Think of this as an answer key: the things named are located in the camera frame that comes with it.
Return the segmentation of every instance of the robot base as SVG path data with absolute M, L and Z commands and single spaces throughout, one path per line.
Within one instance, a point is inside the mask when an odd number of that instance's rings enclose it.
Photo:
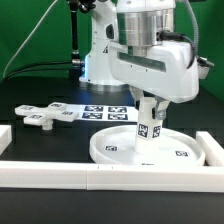
M 90 155 L 99 164 L 203 166 L 205 154 L 187 135 L 162 129 L 157 149 L 135 151 L 136 126 L 118 126 L 97 132 L 90 140 Z
M 81 88 L 86 88 L 89 90 L 93 90 L 93 91 L 98 91 L 98 92 L 122 92 L 125 90 L 128 90 L 128 85 L 124 84 L 124 85 L 100 85 L 100 84 L 93 84 L 93 83 L 89 83 L 89 82 L 83 82 L 80 81 L 79 82 L 79 86 Z

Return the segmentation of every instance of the black table surface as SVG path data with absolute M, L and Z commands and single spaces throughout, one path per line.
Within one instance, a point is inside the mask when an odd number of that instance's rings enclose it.
M 62 78 L 16 77 L 0 85 L 0 124 L 12 125 L 13 141 L 0 156 L 8 161 L 93 162 L 89 140 L 97 131 L 127 123 L 54 122 L 52 131 L 23 124 L 14 109 L 26 104 L 133 106 L 128 91 L 98 93 Z M 224 103 L 200 88 L 198 97 L 171 103 L 164 127 L 195 137 L 208 131 L 224 145 Z M 224 194 L 0 189 L 0 223 L 217 223 L 224 220 Z

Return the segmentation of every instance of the green backdrop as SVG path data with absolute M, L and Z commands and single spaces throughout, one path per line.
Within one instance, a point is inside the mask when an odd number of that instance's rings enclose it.
M 0 78 L 7 62 L 23 43 L 53 0 L 19 0 L 1 2 Z M 215 63 L 201 85 L 224 101 L 224 1 L 192 3 L 200 29 L 199 55 Z M 91 17 L 79 13 L 79 50 L 84 57 L 90 50 Z M 183 4 L 177 4 L 176 30 L 192 37 L 192 26 Z M 66 0 L 59 0 L 32 39 L 8 71 L 18 66 L 53 60 L 69 60 L 71 53 L 70 11 Z M 65 76 L 65 72 L 42 72 L 42 76 Z

